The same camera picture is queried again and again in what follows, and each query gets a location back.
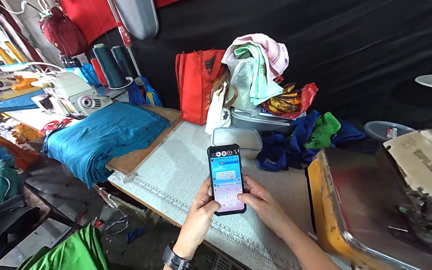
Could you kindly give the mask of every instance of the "black backdrop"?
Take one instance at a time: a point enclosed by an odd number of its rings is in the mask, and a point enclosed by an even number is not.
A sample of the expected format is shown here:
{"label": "black backdrop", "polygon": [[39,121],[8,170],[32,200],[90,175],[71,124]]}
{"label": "black backdrop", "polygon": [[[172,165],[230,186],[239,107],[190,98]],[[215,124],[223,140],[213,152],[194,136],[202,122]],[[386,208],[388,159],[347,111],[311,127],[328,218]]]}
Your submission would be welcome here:
{"label": "black backdrop", "polygon": [[[287,46],[284,83],[320,89],[310,109],[432,127],[432,89],[414,83],[432,74],[432,0],[182,0],[157,13],[156,38],[132,41],[165,107],[179,109],[177,53],[225,50],[236,37],[264,33]],[[123,44],[117,29],[96,43]]]}

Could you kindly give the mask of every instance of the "orange fabric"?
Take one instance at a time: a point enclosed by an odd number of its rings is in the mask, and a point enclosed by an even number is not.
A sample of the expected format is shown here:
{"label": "orange fabric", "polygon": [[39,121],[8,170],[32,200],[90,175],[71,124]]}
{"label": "orange fabric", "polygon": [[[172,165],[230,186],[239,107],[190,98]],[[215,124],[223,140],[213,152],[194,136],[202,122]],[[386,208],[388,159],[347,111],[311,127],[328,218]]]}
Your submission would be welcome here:
{"label": "orange fabric", "polygon": [[0,136],[0,146],[8,150],[9,154],[13,155],[16,159],[16,167],[21,169],[27,169],[30,164],[36,162],[39,159],[39,154],[30,153],[26,150],[19,148],[17,145],[6,140]]}

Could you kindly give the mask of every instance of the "watch strap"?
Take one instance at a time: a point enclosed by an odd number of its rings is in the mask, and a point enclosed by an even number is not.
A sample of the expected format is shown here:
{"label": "watch strap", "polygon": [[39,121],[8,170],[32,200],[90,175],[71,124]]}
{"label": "watch strap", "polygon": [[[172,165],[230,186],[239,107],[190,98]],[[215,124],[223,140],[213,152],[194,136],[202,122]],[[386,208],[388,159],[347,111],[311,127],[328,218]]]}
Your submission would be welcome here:
{"label": "watch strap", "polygon": [[176,241],[169,243],[164,249],[163,261],[172,270],[192,270],[194,269],[193,261],[185,260],[174,254],[173,247]]}

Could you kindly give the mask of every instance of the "green towel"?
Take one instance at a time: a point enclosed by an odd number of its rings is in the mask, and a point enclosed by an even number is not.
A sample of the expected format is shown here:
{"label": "green towel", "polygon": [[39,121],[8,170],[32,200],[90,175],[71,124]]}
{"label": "green towel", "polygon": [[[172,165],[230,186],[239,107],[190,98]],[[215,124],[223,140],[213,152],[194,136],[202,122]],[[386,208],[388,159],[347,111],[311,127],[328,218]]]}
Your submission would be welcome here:
{"label": "green towel", "polygon": [[268,85],[266,74],[265,58],[261,52],[261,48],[251,43],[247,43],[237,47],[234,50],[234,55],[238,59],[252,57],[254,59],[254,76],[249,90],[249,100],[253,105],[259,105],[267,101],[270,97],[274,97],[283,93],[283,88],[277,83],[271,81]]}
{"label": "green towel", "polygon": [[331,147],[331,137],[341,128],[341,124],[330,112],[321,115],[314,123],[311,137],[304,147],[307,149],[323,149]]}
{"label": "green towel", "polygon": [[18,270],[108,270],[99,238],[99,231],[89,225],[51,250],[48,247],[40,249]]}

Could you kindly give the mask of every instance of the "yellow machine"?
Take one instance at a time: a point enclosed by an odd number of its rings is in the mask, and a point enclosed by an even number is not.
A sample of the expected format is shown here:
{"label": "yellow machine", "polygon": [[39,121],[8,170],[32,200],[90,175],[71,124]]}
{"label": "yellow machine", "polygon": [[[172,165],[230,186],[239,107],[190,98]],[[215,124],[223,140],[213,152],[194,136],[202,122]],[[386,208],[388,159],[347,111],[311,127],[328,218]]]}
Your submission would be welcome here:
{"label": "yellow machine", "polygon": [[318,242],[357,269],[432,270],[432,246],[399,209],[411,204],[403,185],[378,157],[337,148],[315,156],[308,178]]}

